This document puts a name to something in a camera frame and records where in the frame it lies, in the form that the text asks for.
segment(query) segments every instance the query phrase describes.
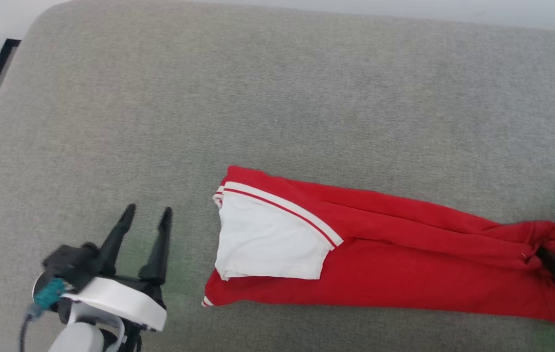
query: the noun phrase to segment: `gray upholstery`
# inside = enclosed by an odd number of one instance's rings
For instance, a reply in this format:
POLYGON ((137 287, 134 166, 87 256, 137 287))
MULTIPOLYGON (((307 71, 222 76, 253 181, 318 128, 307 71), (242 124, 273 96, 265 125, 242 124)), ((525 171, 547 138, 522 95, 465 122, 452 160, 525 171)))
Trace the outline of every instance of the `gray upholstery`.
MULTIPOLYGON (((555 220, 555 32, 166 0, 52 8, 0 90, 0 349, 16 345, 45 254, 101 243, 136 202, 124 274, 175 212, 168 323, 147 351, 555 350, 555 325, 530 319, 202 308, 210 197, 231 164, 555 220)), ((61 327, 43 318, 28 350, 61 327)))

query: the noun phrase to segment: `folded shirt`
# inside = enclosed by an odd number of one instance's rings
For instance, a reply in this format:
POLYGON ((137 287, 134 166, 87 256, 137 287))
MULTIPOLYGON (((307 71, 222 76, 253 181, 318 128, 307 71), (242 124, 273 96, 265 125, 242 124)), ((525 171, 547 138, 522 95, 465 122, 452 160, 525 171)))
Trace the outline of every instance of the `folded shirt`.
POLYGON ((203 305, 383 306, 555 321, 555 223, 508 225, 419 200, 230 167, 203 305))

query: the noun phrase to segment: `black cable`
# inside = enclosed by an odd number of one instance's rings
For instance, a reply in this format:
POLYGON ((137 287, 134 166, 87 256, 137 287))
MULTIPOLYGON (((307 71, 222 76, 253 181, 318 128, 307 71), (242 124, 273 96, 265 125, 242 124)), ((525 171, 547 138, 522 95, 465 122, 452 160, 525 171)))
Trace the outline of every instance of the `black cable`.
POLYGON ((143 338, 138 335, 138 341, 136 341, 136 352, 141 352, 143 350, 143 338))
POLYGON ((26 315, 23 319, 23 324, 21 325, 21 333, 19 335, 19 352, 25 352, 25 333, 27 332, 27 325, 32 321, 34 317, 31 315, 26 315))

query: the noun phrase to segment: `white sleeve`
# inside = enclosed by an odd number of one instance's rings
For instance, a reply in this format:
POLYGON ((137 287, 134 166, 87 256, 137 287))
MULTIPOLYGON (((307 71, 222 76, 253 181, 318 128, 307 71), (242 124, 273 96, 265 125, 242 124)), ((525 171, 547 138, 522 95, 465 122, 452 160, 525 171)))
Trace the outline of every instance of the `white sleeve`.
POLYGON ((215 267, 221 278, 319 279, 333 245, 309 221, 272 202, 220 189, 221 233, 215 267))

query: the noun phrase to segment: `white robot arm casing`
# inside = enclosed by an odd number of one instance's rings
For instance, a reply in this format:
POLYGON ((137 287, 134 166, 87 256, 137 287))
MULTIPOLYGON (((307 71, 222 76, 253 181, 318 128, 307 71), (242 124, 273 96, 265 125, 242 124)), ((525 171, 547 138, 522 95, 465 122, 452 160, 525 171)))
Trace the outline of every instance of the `white robot arm casing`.
POLYGON ((62 295, 73 302, 109 312, 149 330, 162 331, 166 310, 152 298, 112 279, 94 278, 80 293, 62 295))

